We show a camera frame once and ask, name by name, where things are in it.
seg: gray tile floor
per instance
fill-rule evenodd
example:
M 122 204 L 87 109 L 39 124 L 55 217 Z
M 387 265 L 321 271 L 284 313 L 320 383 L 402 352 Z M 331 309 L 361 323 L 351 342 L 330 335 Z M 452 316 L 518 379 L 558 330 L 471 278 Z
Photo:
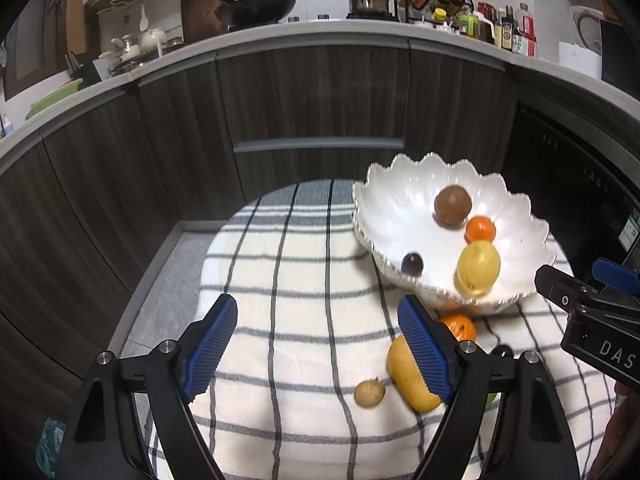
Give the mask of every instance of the gray tile floor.
M 164 339 L 178 339 L 198 308 L 200 273 L 214 233 L 183 233 L 151 287 L 120 357 L 147 354 Z M 144 428 L 149 410 L 146 395 L 136 394 Z

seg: frying pan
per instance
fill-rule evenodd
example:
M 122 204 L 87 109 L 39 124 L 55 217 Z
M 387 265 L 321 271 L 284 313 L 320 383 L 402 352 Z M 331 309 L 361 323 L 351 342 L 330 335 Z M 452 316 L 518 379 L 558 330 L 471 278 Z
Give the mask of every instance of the frying pan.
M 250 27 L 277 22 L 291 12 L 295 0 L 220 0 L 220 20 L 230 27 Z

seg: yellow cap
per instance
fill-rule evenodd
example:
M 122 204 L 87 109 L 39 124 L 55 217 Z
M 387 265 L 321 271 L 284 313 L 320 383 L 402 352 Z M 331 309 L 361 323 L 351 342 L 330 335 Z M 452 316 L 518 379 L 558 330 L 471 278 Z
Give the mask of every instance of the yellow cap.
M 447 13 L 445 12 L 444 9 L 441 9 L 440 7 L 438 7 L 436 10 L 433 11 L 433 17 L 436 20 L 443 22 L 447 18 Z

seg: cutting board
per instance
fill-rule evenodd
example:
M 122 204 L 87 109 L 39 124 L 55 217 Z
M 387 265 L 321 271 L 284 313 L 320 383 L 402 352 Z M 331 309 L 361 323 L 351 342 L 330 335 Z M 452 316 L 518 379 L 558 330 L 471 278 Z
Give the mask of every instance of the cutting board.
M 216 16 L 221 4 L 219 0 L 180 0 L 185 44 L 226 33 L 226 26 Z

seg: fruit bowl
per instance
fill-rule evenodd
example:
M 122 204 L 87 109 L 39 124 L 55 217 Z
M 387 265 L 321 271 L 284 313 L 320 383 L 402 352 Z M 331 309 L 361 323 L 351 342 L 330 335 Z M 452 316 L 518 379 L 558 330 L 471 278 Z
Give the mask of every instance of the fruit bowl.
M 496 227 L 500 275 L 484 296 L 465 297 L 454 283 L 458 258 L 466 247 L 464 224 L 444 228 L 434 217 L 436 196 L 452 184 L 464 187 L 471 196 L 468 218 L 488 216 Z M 531 215 L 529 197 L 509 193 L 497 173 L 478 175 L 468 160 L 446 164 L 436 153 L 429 153 L 414 162 L 399 154 L 388 168 L 372 164 L 366 183 L 353 184 L 352 193 L 355 235 L 372 253 L 380 273 L 433 308 L 497 314 L 535 294 L 536 271 L 556 260 L 556 252 L 546 246 L 549 225 Z M 424 262 L 417 277 L 401 271 L 402 259 L 413 252 Z

